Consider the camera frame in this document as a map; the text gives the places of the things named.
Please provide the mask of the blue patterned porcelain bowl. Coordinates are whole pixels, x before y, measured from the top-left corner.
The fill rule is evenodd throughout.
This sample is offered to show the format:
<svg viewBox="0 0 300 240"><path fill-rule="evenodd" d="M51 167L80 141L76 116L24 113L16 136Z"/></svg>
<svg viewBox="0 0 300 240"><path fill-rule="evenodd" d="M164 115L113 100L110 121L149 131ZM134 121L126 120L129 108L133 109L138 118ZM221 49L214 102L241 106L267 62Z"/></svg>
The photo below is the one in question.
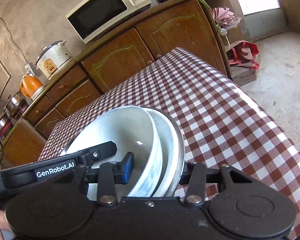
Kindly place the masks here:
<svg viewBox="0 0 300 240"><path fill-rule="evenodd" d="M118 198L150 197L157 188L163 156L159 135L151 115L141 107L125 106L102 114L68 142L62 155L112 141L117 146L107 162L119 162L134 154L134 168L126 185L116 185Z"/></svg>

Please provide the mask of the lidded steel pot left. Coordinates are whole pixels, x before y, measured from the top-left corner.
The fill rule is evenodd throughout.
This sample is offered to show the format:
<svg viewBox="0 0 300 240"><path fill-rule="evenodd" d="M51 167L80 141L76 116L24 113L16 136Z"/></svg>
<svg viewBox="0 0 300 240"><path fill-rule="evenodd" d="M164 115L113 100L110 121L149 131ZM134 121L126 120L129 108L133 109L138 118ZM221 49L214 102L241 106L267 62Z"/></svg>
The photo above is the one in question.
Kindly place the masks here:
<svg viewBox="0 0 300 240"><path fill-rule="evenodd" d="M11 118L7 113L3 113L0 116L0 139L4 140L12 128L13 128L13 123Z"/></svg>

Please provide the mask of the brown checkered tablecloth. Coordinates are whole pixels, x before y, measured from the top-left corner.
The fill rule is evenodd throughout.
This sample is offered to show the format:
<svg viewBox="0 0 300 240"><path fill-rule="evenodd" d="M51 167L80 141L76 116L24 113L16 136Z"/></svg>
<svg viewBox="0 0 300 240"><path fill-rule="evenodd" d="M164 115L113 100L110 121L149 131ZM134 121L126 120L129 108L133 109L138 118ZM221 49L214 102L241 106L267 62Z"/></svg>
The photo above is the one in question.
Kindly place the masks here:
<svg viewBox="0 0 300 240"><path fill-rule="evenodd" d="M94 119L127 105L169 114L181 129L187 161L213 168L232 165L289 197L297 211L289 238L300 236L300 151L253 99L181 48L59 122L40 160L59 156Z"/></svg>

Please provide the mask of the steel pot on cooker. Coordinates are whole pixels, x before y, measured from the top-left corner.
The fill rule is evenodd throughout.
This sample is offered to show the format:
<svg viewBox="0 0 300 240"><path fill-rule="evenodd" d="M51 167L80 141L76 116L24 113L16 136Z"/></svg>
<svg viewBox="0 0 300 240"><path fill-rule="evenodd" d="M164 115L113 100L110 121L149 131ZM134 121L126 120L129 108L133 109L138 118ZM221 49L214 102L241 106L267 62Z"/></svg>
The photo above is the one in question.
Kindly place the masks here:
<svg viewBox="0 0 300 240"><path fill-rule="evenodd" d="M4 112L10 117L14 118L15 120L19 120L23 113L29 107L29 104L26 101L26 97L21 91L18 91L14 94L14 96L9 96L7 98L8 102L4 107Z"/></svg>

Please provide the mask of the orange electric kettle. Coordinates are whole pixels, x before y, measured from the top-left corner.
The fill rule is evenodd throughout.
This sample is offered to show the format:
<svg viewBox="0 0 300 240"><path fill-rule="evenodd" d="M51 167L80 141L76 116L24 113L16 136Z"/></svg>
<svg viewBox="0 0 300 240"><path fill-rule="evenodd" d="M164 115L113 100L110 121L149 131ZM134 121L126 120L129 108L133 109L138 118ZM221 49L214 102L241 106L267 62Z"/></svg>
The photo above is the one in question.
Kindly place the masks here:
<svg viewBox="0 0 300 240"><path fill-rule="evenodd" d="M44 89L42 82L30 73L23 76L19 87L22 94L31 100L34 100Z"/></svg>

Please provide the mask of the red paper bag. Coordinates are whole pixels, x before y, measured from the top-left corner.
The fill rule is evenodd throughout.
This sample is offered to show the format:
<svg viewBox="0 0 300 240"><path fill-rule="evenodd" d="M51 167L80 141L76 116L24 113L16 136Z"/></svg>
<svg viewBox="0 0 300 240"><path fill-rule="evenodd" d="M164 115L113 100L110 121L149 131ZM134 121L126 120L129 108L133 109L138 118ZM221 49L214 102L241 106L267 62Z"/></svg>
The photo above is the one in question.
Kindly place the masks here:
<svg viewBox="0 0 300 240"><path fill-rule="evenodd" d="M250 69L259 69L260 65L256 61L256 57L259 53L256 44L245 40L236 41L226 48L226 54L230 65Z"/></svg>

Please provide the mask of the white rice cooker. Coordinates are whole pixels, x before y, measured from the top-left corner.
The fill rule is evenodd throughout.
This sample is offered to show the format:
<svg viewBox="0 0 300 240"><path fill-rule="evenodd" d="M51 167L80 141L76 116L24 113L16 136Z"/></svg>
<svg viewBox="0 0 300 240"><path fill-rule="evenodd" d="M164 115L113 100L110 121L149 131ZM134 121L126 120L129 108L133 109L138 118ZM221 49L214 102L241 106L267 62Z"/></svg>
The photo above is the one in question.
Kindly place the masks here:
<svg viewBox="0 0 300 240"><path fill-rule="evenodd" d="M66 48L67 41L56 41L43 48L37 57L36 66L48 80L51 80L73 58Z"/></svg>

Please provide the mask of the wooden kitchen cabinet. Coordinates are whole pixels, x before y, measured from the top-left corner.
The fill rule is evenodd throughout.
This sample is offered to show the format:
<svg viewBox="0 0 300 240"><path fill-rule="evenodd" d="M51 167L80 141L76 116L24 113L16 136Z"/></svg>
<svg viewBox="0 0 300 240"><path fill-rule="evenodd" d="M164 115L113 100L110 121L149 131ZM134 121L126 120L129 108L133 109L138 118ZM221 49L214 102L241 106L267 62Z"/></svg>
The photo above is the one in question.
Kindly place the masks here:
<svg viewBox="0 0 300 240"><path fill-rule="evenodd" d="M180 47L226 76L226 41L208 9L236 0L169 0L119 25L71 60L38 94L5 140L2 166L37 161L56 124Z"/></svg>

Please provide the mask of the pink cloth on shelf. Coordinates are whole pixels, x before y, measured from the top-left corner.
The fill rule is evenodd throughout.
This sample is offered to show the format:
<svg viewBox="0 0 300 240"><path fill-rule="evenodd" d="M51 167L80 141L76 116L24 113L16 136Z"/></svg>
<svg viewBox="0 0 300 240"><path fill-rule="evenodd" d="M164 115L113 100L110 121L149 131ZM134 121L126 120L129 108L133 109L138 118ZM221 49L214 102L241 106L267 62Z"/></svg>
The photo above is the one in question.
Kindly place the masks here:
<svg viewBox="0 0 300 240"><path fill-rule="evenodd" d="M240 17L237 17L234 12L225 7L213 8L211 14L215 23L222 28L239 24L241 21Z"/></svg>

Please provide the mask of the cream microwave oven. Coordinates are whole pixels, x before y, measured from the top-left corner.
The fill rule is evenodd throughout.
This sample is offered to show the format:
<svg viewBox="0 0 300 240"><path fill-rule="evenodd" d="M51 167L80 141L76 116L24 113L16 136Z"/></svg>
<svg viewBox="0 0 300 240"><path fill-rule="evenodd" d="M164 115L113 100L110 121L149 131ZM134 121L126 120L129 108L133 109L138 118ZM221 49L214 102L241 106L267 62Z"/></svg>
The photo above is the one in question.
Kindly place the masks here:
<svg viewBox="0 0 300 240"><path fill-rule="evenodd" d="M87 44L150 6L151 0L83 0L65 17Z"/></svg>

